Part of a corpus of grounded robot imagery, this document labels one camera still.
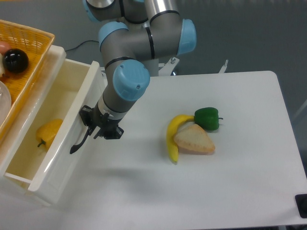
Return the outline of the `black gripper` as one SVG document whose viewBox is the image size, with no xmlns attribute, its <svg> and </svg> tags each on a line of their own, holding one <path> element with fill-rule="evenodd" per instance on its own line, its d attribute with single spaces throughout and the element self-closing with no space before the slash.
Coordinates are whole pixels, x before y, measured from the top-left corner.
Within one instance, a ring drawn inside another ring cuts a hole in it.
<svg viewBox="0 0 307 230">
<path fill-rule="evenodd" d="M 98 107 L 93 109 L 84 105 L 80 109 L 79 115 L 83 124 L 87 127 L 84 139 L 87 139 L 93 133 L 96 126 L 99 127 L 99 130 L 95 134 L 94 139 L 98 137 L 103 137 L 104 139 L 120 139 L 124 133 L 124 130 L 118 126 L 122 118 L 115 119 L 108 112 L 103 114 Z"/>
</svg>

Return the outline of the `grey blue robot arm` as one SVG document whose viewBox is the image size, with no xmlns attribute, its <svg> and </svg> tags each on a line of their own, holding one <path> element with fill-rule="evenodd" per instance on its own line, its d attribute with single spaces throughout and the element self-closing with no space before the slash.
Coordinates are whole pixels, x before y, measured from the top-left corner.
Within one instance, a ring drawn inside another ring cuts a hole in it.
<svg viewBox="0 0 307 230">
<path fill-rule="evenodd" d="M 95 107 L 80 116 L 86 136 L 119 139 L 119 122 L 146 91 L 150 74 L 144 62 L 195 49 L 196 29 L 183 19 L 174 0 L 85 0 L 93 21 L 106 21 L 98 33 L 107 86 Z"/>
</svg>

